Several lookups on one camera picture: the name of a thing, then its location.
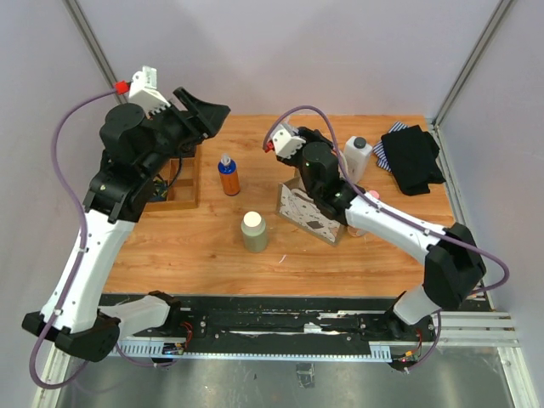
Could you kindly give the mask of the white bottle grey cap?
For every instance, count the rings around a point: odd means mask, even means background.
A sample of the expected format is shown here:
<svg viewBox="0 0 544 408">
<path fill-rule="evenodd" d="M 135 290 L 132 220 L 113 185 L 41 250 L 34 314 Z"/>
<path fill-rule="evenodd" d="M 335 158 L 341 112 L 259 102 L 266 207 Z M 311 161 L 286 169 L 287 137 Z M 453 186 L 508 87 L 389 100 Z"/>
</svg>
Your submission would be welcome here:
<svg viewBox="0 0 544 408">
<path fill-rule="evenodd" d="M 359 183 L 371 158 L 372 146 L 360 136 L 352 136 L 343 148 L 349 179 Z"/>
</svg>

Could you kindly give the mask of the beige canvas bag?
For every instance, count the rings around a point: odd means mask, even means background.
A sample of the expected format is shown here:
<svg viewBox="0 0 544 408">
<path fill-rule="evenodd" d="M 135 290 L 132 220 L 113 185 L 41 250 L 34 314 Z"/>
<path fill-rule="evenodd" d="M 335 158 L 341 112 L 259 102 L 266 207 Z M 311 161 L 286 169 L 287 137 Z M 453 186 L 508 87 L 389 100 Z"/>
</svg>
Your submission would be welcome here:
<svg viewBox="0 0 544 408">
<path fill-rule="evenodd" d="M 345 234 L 353 237 L 362 237 L 366 234 L 365 230 L 346 227 L 323 215 L 307 195 L 298 170 L 294 171 L 292 178 L 279 184 L 276 213 L 299 229 L 333 247 L 338 245 Z"/>
</svg>

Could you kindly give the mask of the orange bottle blue pump collar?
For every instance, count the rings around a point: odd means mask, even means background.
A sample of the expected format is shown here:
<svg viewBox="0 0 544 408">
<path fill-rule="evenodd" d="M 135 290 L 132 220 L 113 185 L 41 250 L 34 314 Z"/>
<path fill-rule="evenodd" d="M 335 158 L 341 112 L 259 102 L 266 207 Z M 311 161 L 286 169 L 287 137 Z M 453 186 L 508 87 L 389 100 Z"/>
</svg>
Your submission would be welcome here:
<svg viewBox="0 0 544 408">
<path fill-rule="evenodd" d="M 227 196 L 236 196 L 240 193 L 237 165 L 227 153 L 223 153 L 218 162 L 218 173 L 223 191 Z"/>
</svg>

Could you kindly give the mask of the blue white striped cloth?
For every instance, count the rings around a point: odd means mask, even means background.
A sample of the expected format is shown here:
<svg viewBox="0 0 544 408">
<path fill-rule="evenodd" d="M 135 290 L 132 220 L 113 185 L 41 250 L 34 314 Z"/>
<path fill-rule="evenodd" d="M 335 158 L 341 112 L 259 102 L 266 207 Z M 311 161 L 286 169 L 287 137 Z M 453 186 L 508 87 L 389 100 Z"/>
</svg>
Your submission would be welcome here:
<svg viewBox="0 0 544 408">
<path fill-rule="evenodd" d="M 404 130 L 408 126 L 403 122 L 396 122 L 389 130 L 388 133 L 396 133 L 398 131 Z M 372 152 L 377 157 L 377 165 L 387 172 L 391 172 L 391 167 L 389 166 L 388 159 L 385 153 L 385 148 L 383 142 L 379 141 L 373 148 Z"/>
</svg>

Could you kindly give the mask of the wooden compartment tray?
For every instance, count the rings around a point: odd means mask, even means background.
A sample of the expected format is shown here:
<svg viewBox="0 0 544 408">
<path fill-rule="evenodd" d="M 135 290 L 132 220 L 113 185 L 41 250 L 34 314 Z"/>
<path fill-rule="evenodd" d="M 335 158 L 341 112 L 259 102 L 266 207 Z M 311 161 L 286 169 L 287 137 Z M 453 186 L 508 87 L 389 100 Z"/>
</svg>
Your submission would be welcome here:
<svg viewBox="0 0 544 408">
<path fill-rule="evenodd" d="M 196 209 L 200 203 L 201 148 L 171 159 L 154 179 L 155 193 L 145 213 Z"/>
</svg>

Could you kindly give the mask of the cream bottle beige cap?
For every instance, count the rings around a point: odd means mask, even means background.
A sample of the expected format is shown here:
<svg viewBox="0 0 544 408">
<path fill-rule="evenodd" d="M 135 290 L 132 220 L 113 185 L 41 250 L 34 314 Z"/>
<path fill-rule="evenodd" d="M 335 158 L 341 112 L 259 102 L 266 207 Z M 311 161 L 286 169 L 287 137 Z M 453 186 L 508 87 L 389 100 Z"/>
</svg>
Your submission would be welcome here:
<svg viewBox="0 0 544 408">
<path fill-rule="evenodd" d="M 241 233 L 244 246 L 249 252 L 262 252 L 268 245 L 266 222 L 258 212 L 250 211 L 243 216 Z"/>
</svg>

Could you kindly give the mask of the black garment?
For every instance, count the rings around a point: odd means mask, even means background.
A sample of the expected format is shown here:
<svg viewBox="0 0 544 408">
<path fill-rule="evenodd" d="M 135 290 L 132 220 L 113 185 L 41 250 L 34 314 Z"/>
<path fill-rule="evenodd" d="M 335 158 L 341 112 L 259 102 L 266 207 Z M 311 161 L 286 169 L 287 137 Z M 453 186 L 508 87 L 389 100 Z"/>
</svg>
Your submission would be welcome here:
<svg viewBox="0 0 544 408">
<path fill-rule="evenodd" d="M 430 192 L 430 184 L 443 184 L 444 175 L 436 162 L 439 147 L 433 136 L 420 126 L 408 127 L 381 137 L 391 173 L 407 196 Z"/>
</svg>

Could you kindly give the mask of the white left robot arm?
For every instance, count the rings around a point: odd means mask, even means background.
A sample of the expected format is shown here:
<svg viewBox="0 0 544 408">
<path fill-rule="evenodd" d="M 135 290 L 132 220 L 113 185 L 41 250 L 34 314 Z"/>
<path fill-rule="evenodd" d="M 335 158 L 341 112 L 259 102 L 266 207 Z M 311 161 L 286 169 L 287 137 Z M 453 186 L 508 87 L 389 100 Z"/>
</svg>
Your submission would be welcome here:
<svg viewBox="0 0 544 408">
<path fill-rule="evenodd" d="M 156 87 L 156 70 L 143 67 L 116 85 L 127 95 L 99 130 L 103 161 L 83 199 L 76 200 L 79 235 L 59 283 L 23 328 L 70 356 L 98 362 L 125 337 L 147 329 L 163 336 L 182 326 L 180 301 L 153 291 L 118 306 L 100 305 L 117 254 L 155 191 L 154 180 L 174 157 L 215 137 L 230 113 L 227 105 L 200 100 L 177 88 L 170 103 Z"/>
</svg>

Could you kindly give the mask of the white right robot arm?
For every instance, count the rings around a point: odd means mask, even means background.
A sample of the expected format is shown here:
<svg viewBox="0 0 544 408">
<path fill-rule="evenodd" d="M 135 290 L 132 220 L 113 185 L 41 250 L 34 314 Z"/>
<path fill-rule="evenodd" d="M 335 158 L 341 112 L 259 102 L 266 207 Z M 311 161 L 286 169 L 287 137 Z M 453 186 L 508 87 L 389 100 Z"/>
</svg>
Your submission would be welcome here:
<svg viewBox="0 0 544 408">
<path fill-rule="evenodd" d="M 423 266 L 422 284 L 401 293 L 377 323 L 393 339 L 406 339 L 436 311 L 458 309 L 484 277 L 484 261 L 466 226 L 446 228 L 414 218 L 357 185 L 371 156 L 365 139 L 350 138 L 338 154 L 320 131 L 282 122 L 269 131 L 263 147 L 298 170 L 306 195 L 323 216 L 372 233 Z"/>
</svg>

